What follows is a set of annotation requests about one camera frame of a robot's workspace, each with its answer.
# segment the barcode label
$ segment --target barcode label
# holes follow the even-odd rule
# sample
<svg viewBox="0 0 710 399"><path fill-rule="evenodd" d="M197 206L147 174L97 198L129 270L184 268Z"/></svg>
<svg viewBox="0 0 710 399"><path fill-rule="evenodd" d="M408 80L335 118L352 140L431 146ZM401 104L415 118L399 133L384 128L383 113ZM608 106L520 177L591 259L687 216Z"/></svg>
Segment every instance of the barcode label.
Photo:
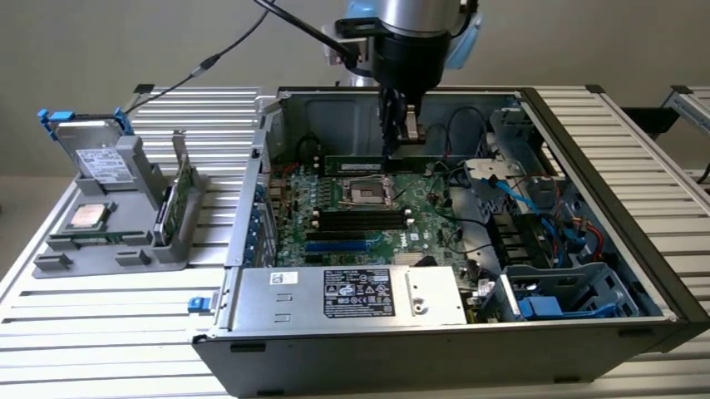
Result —
<svg viewBox="0 0 710 399"><path fill-rule="evenodd" d="M76 150L76 154L81 158L92 177L102 185L133 181L131 171L113 148Z"/></svg>

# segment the black ram slot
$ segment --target black ram slot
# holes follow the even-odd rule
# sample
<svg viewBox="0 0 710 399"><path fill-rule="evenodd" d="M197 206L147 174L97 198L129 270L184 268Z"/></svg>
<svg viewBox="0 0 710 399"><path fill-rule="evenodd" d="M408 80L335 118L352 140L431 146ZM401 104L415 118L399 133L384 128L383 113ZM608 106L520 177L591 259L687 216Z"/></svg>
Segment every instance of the black ram slot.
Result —
<svg viewBox="0 0 710 399"><path fill-rule="evenodd" d="M321 224L319 226L320 231L375 231L375 230L407 230L407 224L361 224L361 225L349 225L349 224Z"/></svg>
<svg viewBox="0 0 710 399"><path fill-rule="evenodd" d="M407 216L403 210L345 210L319 214L319 230L321 231L404 229L407 229Z"/></svg>
<svg viewBox="0 0 710 399"><path fill-rule="evenodd" d="M321 218L383 218L387 216L404 217L401 210L335 210L329 212L320 212Z"/></svg>
<svg viewBox="0 0 710 399"><path fill-rule="evenodd" d="M344 231L341 233L305 233L305 241L356 241L364 239L364 233Z"/></svg>

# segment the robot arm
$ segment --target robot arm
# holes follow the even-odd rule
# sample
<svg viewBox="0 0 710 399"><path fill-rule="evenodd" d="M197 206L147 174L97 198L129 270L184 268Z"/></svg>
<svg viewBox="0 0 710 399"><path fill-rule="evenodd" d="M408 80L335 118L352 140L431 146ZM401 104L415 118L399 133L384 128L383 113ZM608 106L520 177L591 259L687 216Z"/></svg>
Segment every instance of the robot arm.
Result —
<svg viewBox="0 0 710 399"><path fill-rule="evenodd" d="M353 2L351 10L356 10L356 15L376 16L340 19L332 28L324 28L328 34L272 2L255 2L324 43L332 62L343 63L349 72L377 82L384 159L400 144L421 143L421 99L441 81L456 37L467 41L456 43L451 60L459 67L463 65L475 40L476 24L471 20L478 1L380 0L376 12L372 1Z"/></svg>

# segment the power supply label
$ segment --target power supply label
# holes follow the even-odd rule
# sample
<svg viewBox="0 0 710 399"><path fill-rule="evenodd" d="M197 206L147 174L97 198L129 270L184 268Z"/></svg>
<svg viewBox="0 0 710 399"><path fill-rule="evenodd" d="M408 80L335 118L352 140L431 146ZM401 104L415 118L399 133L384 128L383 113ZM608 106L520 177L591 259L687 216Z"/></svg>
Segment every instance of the power supply label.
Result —
<svg viewBox="0 0 710 399"><path fill-rule="evenodd" d="M381 318L395 315L387 268L325 270L323 314L328 318Z"/></svg>

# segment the warning label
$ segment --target warning label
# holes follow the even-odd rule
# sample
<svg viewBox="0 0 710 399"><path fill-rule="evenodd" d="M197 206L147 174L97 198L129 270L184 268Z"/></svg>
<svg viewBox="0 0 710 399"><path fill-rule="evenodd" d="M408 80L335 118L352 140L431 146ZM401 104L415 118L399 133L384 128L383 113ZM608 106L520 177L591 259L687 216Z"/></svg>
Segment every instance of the warning label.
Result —
<svg viewBox="0 0 710 399"><path fill-rule="evenodd" d="M102 185L133 181L133 176L115 149L76 150L76 154L88 172Z"/></svg>
<svg viewBox="0 0 710 399"><path fill-rule="evenodd" d="M380 318L395 315L389 270L325 270L323 314L328 318Z"/></svg>

